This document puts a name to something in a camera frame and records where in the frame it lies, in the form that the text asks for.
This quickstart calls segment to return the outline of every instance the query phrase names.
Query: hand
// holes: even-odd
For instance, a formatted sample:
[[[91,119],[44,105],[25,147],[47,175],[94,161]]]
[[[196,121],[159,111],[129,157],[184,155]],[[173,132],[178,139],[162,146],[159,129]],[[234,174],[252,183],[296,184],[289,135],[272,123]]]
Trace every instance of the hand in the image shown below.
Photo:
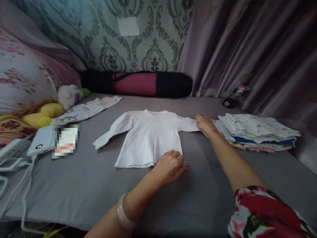
[[[150,174],[160,186],[171,183],[188,170],[188,166],[181,166],[184,156],[179,151],[171,150],[163,154]]]
[[[204,131],[206,134],[208,132],[214,132],[214,133],[218,132],[212,120],[200,114],[196,115],[196,125],[198,129],[200,129],[201,131]]]

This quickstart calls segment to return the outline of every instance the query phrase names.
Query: rolled bag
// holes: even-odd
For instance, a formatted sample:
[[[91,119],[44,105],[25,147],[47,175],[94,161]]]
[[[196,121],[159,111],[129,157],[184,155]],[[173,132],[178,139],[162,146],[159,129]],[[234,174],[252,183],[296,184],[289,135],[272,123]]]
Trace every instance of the rolled bag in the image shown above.
[[[81,72],[83,88],[94,93],[181,98],[192,91],[193,81],[179,72],[117,73],[88,69]]]

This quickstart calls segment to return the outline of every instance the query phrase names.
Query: bed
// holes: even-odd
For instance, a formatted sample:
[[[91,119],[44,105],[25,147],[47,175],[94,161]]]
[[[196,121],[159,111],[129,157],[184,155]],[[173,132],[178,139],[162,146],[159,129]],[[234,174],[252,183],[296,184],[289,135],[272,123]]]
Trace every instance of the bed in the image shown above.
[[[107,95],[91,94],[84,102]],[[227,109],[221,99],[161,99],[122,96],[123,99],[98,115],[80,122],[77,153],[68,159],[52,160],[52,154],[39,156],[33,170],[33,184],[27,197],[28,221],[57,222],[89,230],[151,170],[116,169],[126,133],[113,137],[95,150],[92,143],[124,112],[134,110],[175,112],[194,118],[197,113],[216,118]],[[182,237],[224,237],[235,210],[234,196],[208,138],[201,132],[180,132],[185,161],[190,170],[176,182],[163,187],[151,200],[136,234]],[[297,210],[317,231],[317,177],[289,152],[250,152],[237,149],[286,204]],[[3,208],[24,170],[10,175],[8,188],[0,200]],[[12,200],[4,218],[20,220],[21,195]]]

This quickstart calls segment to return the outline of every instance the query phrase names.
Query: strap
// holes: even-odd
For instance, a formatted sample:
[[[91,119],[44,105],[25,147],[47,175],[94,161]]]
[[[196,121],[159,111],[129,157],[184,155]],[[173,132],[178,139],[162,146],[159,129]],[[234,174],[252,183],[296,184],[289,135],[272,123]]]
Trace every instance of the strap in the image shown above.
[[[143,71],[139,71],[139,72],[125,73],[125,74],[123,74],[123,75],[121,75],[119,77],[117,77],[117,73],[115,72],[114,73],[115,74],[115,78],[112,79],[112,82],[120,81],[120,80],[122,80],[122,79],[124,79],[124,78],[126,78],[126,77],[128,77],[128,76],[130,76],[132,74],[136,74],[136,73],[154,73],[154,72],[143,70]]]

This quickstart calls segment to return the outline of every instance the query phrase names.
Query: wall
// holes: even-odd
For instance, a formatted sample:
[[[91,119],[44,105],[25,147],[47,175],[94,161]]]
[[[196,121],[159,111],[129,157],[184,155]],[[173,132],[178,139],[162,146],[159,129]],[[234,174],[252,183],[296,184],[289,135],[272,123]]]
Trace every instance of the wall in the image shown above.
[[[89,68],[176,71],[194,0],[12,0],[40,29]],[[116,18],[138,17],[122,37]]]

